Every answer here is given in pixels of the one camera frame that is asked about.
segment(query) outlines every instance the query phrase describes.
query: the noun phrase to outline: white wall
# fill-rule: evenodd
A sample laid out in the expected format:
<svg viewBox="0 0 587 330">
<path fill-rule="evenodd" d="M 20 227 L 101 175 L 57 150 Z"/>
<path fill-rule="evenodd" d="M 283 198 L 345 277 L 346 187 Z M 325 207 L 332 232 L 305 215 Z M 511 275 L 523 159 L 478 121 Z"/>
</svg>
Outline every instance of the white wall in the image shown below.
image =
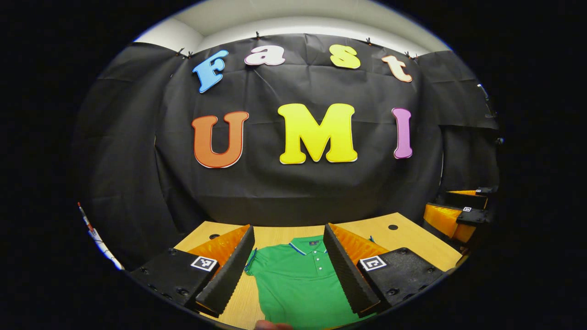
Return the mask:
<svg viewBox="0 0 587 330">
<path fill-rule="evenodd" d="M 309 33 L 342 36 L 361 41 L 371 38 L 371 43 L 401 53 L 410 52 L 411 55 L 416 53 L 418 55 L 423 55 L 431 51 L 413 41 L 409 41 L 372 26 L 335 18 L 308 16 L 266 19 L 225 29 L 210 36 L 206 36 L 198 45 L 197 51 L 199 52 L 204 49 L 240 39 L 253 38 L 256 36 L 255 31 L 258 31 L 261 36 L 286 33 Z"/>
<path fill-rule="evenodd" d="M 145 31 L 135 42 L 153 43 L 175 51 L 185 48 L 181 53 L 187 55 L 188 52 L 197 52 L 203 39 L 193 28 L 174 18 L 168 18 Z"/>
</svg>

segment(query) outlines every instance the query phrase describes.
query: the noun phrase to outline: shirt collar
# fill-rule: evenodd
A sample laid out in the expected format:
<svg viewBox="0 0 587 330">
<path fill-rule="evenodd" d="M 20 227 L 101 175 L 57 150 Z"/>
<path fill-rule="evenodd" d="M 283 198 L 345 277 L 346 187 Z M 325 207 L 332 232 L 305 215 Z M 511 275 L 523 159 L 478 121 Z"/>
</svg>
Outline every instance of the shirt collar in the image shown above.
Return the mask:
<svg viewBox="0 0 587 330">
<path fill-rule="evenodd" d="M 324 235 L 312 236 L 312 237 L 300 237 L 294 238 L 289 245 L 299 252 L 300 254 L 306 255 L 314 251 L 320 253 L 327 253 L 326 246 L 324 245 Z M 310 242 L 318 241 L 316 245 L 310 245 Z"/>
</svg>

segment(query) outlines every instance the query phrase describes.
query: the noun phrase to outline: orange letter u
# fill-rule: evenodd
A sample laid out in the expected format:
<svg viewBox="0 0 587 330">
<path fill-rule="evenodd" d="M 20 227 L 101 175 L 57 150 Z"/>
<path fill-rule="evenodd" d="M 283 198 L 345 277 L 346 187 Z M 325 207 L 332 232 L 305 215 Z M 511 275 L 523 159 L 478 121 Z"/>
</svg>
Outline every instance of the orange letter u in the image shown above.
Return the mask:
<svg viewBox="0 0 587 330">
<path fill-rule="evenodd" d="M 194 156 L 198 163 L 209 169 L 221 169 L 232 166 L 242 155 L 242 132 L 249 114 L 244 111 L 227 113 L 224 121 L 228 123 L 228 148 L 223 153 L 212 151 L 212 127 L 218 122 L 216 116 L 204 116 L 194 119 Z"/>
</svg>

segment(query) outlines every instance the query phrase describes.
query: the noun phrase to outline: green polo shirt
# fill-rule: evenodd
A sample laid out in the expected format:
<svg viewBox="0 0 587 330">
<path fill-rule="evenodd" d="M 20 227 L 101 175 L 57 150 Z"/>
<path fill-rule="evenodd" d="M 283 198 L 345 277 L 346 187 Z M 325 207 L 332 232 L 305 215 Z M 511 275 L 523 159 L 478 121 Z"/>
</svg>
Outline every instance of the green polo shirt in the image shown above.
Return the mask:
<svg viewBox="0 0 587 330">
<path fill-rule="evenodd" d="M 245 273 L 253 275 L 265 319 L 295 330 L 325 329 L 359 318 L 350 308 L 322 241 L 323 236 L 295 238 L 253 250 Z"/>
</svg>

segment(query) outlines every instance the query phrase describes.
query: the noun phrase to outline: letter m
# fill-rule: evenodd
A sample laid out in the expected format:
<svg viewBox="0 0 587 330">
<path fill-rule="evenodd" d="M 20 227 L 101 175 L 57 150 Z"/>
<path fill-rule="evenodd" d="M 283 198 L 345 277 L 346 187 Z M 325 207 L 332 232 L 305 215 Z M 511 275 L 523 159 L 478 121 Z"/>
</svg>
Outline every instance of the letter m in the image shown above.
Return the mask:
<svg viewBox="0 0 587 330">
<path fill-rule="evenodd" d="M 352 106 L 344 103 L 331 105 L 320 125 L 308 108 L 299 103 L 283 105 L 277 112 L 285 119 L 285 152 L 279 157 L 282 164 L 301 164 L 306 161 L 306 155 L 300 150 L 300 140 L 313 161 L 322 158 L 328 140 L 330 151 L 327 152 L 326 159 L 329 162 L 357 160 L 350 129 L 350 117 L 355 113 Z"/>
</svg>

